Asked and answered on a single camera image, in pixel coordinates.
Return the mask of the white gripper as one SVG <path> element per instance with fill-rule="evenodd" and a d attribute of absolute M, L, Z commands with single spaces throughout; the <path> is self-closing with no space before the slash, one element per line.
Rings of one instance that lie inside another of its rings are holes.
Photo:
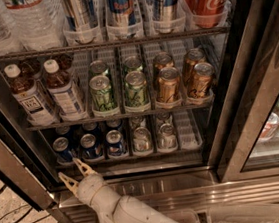
<path fill-rule="evenodd" d="M 58 173 L 58 178 L 61 179 L 71 193 L 77 195 L 80 202 L 90 205 L 92 203 L 92 198 L 101 187 L 105 186 L 104 178 L 100 174 L 96 174 L 93 168 L 80 159 L 74 158 L 74 163 L 80 173 L 85 177 L 79 184 L 77 180 L 68 177 L 62 172 Z"/>

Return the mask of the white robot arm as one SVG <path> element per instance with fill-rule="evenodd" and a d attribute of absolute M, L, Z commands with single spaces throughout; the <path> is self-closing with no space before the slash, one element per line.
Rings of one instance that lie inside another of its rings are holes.
<path fill-rule="evenodd" d="M 100 223 L 178 223 L 146 203 L 113 190 L 103 176 L 78 158 L 74 163 L 83 175 L 81 182 L 59 172 L 58 177 L 78 200 L 96 213 Z"/>

